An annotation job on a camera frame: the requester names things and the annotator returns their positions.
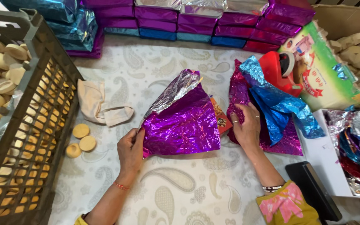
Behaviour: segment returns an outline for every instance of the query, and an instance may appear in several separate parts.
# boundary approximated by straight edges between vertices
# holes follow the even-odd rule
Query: paisley tablecloth
[[[71,225],[96,205],[119,173],[117,142],[139,126],[149,106],[181,70],[199,70],[203,88],[226,111],[234,59],[244,61],[251,55],[208,44],[110,35],[100,60],[76,59],[85,79],[105,82],[106,101],[130,102],[135,115],[127,123],[108,128],[84,120],[79,113],[76,123],[90,127],[97,147],[76,159],[64,157],[55,182],[49,225]],[[72,136],[71,142],[79,140]],[[266,155],[285,180],[288,175],[284,166],[305,160],[303,156]],[[145,159],[117,224],[263,225],[255,202],[261,195],[263,190],[251,162],[239,146],[223,136],[221,150]],[[343,221],[360,219],[360,200],[353,204],[348,201],[336,199]]]

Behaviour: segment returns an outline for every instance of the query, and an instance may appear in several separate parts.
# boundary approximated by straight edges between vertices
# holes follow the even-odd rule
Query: yellow sleeve
[[[320,225],[316,210],[305,202],[292,181],[268,196],[258,197],[256,202],[268,225]]]
[[[79,216],[76,220],[76,222],[74,222],[74,225],[88,225],[81,216]]]

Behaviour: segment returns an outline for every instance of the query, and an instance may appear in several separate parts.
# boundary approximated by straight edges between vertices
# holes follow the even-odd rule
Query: plastic crate
[[[83,78],[35,10],[0,11],[0,41],[26,43],[33,57],[0,119],[0,169],[10,171],[0,175],[0,225],[47,224]]]

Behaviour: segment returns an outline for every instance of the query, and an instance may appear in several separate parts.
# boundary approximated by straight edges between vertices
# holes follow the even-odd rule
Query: hand
[[[120,173],[116,182],[124,186],[131,186],[137,171],[140,169],[143,153],[145,130],[131,129],[118,142],[118,155],[120,160]]]
[[[243,149],[250,147],[259,148],[259,133],[260,133],[260,118],[259,111],[250,102],[248,106],[235,104],[236,107],[243,111],[244,123],[240,125],[238,122],[233,122],[233,131],[238,143]],[[231,112],[230,117],[232,121],[239,121],[238,116]]]

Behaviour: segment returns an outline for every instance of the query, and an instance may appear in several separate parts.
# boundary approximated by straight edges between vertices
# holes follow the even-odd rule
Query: bracelet
[[[277,190],[279,190],[280,188],[282,188],[283,186],[276,186],[276,187],[262,187],[264,191],[266,192],[276,192]]]
[[[116,185],[116,187],[122,189],[123,191],[127,191],[130,189],[130,187],[124,187],[123,185],[116,183],[116,181],[114,181],[113,184]]]

